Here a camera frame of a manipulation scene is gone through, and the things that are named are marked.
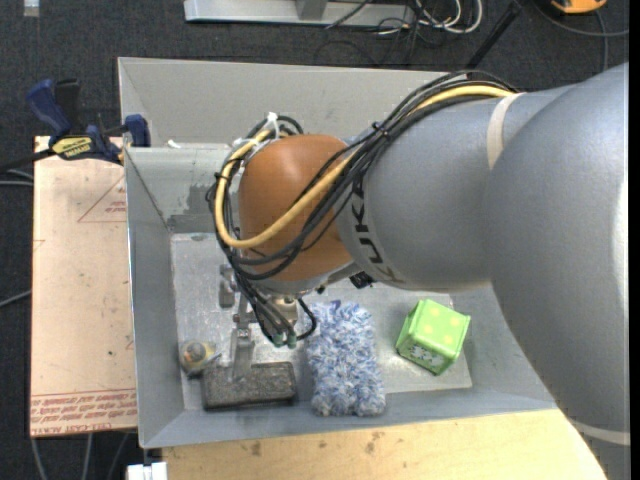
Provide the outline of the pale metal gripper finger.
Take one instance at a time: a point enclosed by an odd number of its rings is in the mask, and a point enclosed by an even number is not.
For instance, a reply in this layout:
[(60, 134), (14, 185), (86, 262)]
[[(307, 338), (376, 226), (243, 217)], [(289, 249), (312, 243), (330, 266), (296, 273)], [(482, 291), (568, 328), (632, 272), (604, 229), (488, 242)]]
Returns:
[(228, 265), (219, 267), (218, 302), (222, 309), (230, 309), (235, 305), (235, 283), (233, 268)]
[(233, 381), (240, 381), (251, 372), (255, 342), (248, 313), (236, 313), (233, 321), (235, 327), (231, 336), (231, 378)]

